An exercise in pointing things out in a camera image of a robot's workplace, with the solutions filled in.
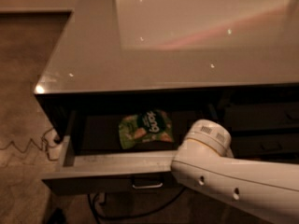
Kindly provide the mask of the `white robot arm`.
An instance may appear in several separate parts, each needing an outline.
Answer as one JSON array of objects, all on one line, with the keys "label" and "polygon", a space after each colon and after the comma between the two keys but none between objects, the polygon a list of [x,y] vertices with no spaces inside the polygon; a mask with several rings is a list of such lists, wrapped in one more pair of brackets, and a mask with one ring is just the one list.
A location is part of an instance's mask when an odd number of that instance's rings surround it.
[{"label": "white robot arm", "polygon": [[240,160],[230,155],[231,135],[197,120],[171,163],[179,184],[274,224],[299,224],[299,166]]}]

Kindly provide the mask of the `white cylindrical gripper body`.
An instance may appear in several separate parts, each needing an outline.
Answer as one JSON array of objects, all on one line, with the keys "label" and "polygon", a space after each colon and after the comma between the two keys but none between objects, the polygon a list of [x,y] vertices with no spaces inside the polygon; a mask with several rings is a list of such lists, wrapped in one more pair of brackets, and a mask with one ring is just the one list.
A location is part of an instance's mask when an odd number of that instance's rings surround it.
[{"label": "white cylindrical gripper body", "polygon": [[199,119],[187,132],[185,140],[188,139],[201,142],[215,150],[220,156],[226,156],[232,137],[220,124],[207,119]]}]

